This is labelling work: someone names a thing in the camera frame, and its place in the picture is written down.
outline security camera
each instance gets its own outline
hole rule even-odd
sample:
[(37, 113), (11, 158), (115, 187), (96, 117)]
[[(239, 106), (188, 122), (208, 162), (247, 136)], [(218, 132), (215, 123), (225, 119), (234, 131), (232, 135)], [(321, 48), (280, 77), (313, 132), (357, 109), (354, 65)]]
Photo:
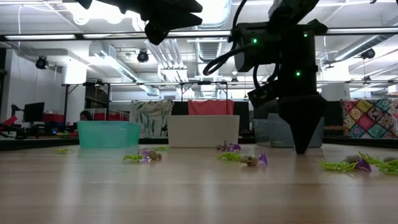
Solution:
[(373, 49), (369, 49), (363, 53), (361, 53), (360, 57), (362, 59), (372, 59), (376, 55), (375, 51)]
[(36, 68), (44, 70), (48, 67), (49, 62), (47, 61), (47, 56), (39, 56), (39, 59), (36, 61)]
[(139, 51), (139, 54), (137, 56), (137, 60), (140, 63), (145, 63), (145, 62), (147, 62), (149, 60), (149, 56), (148, 56), (148, 53), (147, 53), (146, 49), (142, 49), (142, 50)]

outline wooden table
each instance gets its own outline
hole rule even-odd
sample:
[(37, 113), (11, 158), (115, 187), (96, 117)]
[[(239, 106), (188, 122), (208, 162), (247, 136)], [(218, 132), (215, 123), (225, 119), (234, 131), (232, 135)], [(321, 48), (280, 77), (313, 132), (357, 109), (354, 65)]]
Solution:
[(268, 167), (218, 161), (215, 149), (171, 149), (148, 165), (123, 164), (119, 151), (56, 154), (54, 148), (0, 152), (0, 223), (396, 223), (398, 177), (374, 170), (334, 173), (317, 159), (358, 150), (324, 145), (296, 156), (265, 150)]

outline colorful quilt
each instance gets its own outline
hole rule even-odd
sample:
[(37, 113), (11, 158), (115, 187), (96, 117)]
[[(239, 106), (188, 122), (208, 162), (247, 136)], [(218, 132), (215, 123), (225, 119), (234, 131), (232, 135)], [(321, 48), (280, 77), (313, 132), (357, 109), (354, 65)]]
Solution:
[(354, 138), (398, 138), (398, 100), (342, 101), (346, 134)]

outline toy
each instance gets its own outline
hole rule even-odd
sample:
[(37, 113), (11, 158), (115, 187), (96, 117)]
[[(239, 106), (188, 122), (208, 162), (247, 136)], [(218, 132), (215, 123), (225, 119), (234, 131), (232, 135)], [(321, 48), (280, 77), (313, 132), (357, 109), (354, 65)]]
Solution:
[(139, 155), (144, 155), (149, 157), (149, 159), (162, 159), (162, 155), (158, 153), (155, 149), (141, 149), (138, 151)]
[(126, 161), (128, 159), (130, 159), (131, 162), (133, 162), (133, 163), (138, 163), (138, 162), (147, 163), (147, 162), (149, 162), (149, 158), (147, 156), (145, 156), (145, 155), (132, 155), (132, 156), (131, 155), (125, 155), (124, 158), (122, 159), (122, 161)]
[(364, 154), (361, 152), (359, 152), (359, 155), (367, 163), (375, 165), (377, 168), (379, 168), (380, 172), (384, 174), (398, 175), (398, 159), (396, 159), (395, 157), (389, 156), (384, 158), (383, 161), (381, 161), (377, 158), (371, 157), (368, 154)]
[(359, 155), (347, 156), (342, 162), (327, 162), (321, 159), (318, 163), (327, 170), (340, 172), (352, 171), (354, 169), (372, 171), (371, 165), (375, 165), (379, 168), (380, 172), (398, 175), (398, 159), (396, 157), (389, 156), (382, 161), (368, 154), (362, 152), (358, 153)]
[(320, 159), (318, 161), (319, 165), (321, 165), (323, 168), (326, 170), (332, 170), (332, 171), (341, 171), (341, 172), (346, 172), (346, 171), (351, 171), (355, 169), (355, 166), (357, 165), (358, 162), (354, 163), (349, 163), (346, 161), (343, 162), (327, 162), (323, 159)]
[(167, 150), (169, 150), (169, 147), (168, 146), (160, 146), (160, 147), (154, 147), (152, 149), (154, 149), (156, 151), (167, 151)]
[(259, 158), (256, 156), (243, 156), (241, 159), (241, 163), (245, 163), (248, 166), (257, 166), (259, 163)]
[(224, 152), (221, 155), (217, 156), (217, 159), (226, 158), (229, 161), (240, 161), (241, 154), (239, 151), (236, 152)]
[(265, 152), (261, 152), (261, 154), (259, 155), (259, 162), (268, 165), (268, 160)]
[(68, 152), (75, 153), (71, 149), (56, 149), (55, 152), (58, 152), (60, 154), (68, 154)]
[(221, 152), (235, 152), (241, 150), (240, 145), (232, 143), (227, 144), (226, 141), (224, 141), (224, 146), (217, 145), (216, 148), (217, 150), (221, 150)]
[(265, 152), (261, 152), (259, 156), (243, 156), (241, 163), (245, 163), (248, 166), (257, 166), (258, 164), (268, 165), (267, 157)]

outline computer monitor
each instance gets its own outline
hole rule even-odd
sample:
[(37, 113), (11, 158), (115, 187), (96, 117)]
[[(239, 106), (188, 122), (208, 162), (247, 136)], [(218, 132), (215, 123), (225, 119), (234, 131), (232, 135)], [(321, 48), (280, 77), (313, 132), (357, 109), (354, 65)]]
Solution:
[(25, 105), (24, 122), (43, 121), (44, 103), (32, 103)]

